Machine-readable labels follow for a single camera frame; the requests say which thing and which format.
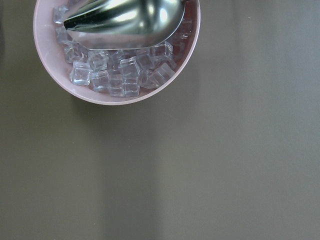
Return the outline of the clear ice cube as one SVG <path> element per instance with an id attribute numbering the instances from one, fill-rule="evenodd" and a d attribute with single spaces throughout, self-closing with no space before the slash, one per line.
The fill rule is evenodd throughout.
<path id="1" fill-rule="evenodd" d="M 106 70 L 108 61 L 108 54 L 102 50 L 92 50 L 88 52 L 87 62 L 94 73 Z"/>
<path id="2" fill-rule="evenodd" d="M 140 67 L 137 64 L 136 57 L 122 59 L 118 66 L 122 75 L 123 83 L 138 83 L 140 76 Z"/>
<path id="3" fill-rule="evenodd" d="M 140 94 L 140 86 L 137 83 L 124 83 L 123 92 L 126 98 L 137 97 Z"/>
<path id="4" fill-rule="evenodd" d="M 89 86 L 93 70 L 87 62 L 74 61 L 69 75 L 73 85 Z"/>
<path id="5" fill-rule="evenodd" d="M 149 75 L 148 83 L 151 88 L 158 88 L 165 84 L 174 74 L 175 71 L 164 62 Z"/>
<path id="6" fill-rule="evenodd" d="M 109 72 L 102 70 L 92 73 L 89 88 L 97 93 L 108 93 L 110 88 Z"/>

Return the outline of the pink bowl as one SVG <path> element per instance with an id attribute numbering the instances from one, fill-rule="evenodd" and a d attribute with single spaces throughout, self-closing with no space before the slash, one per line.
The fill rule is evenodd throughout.
<path id="1" fill-rule="evenodd" d="M 71 83 L 69 74 L 72 65 L 66 63 L 62 46 L 57 43 L 53 8 L 66 4 L 66 0 L 38 0 L 33 15 L 33 36 L 39 58 L 52 79 L 71 95 L 89 103 L 106 106 L 133 104 L 150 98 L 169 86 L 188 64 L 196 47 L 200 26 L 201 7 L 198 0 L 189 0 L 185 8 L 185 16 L 192 19 L 191 36 L 186 40 L 186 47 L 181 59 L 177 62 L 175 74 L 157 89 L 142 89 L 136 97 L 113 97 L 106 93 L 97 93 L 86 86 Z"/>

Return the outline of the metal ice scoop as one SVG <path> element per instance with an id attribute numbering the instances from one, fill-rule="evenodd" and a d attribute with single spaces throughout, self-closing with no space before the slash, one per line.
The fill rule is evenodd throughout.
<path id="1" fill-rule="evenodd" d="M 185 14 L 183 0 L 81 0 L 63 25 L 90 50 L 153 47 L 172 36 Z"/>

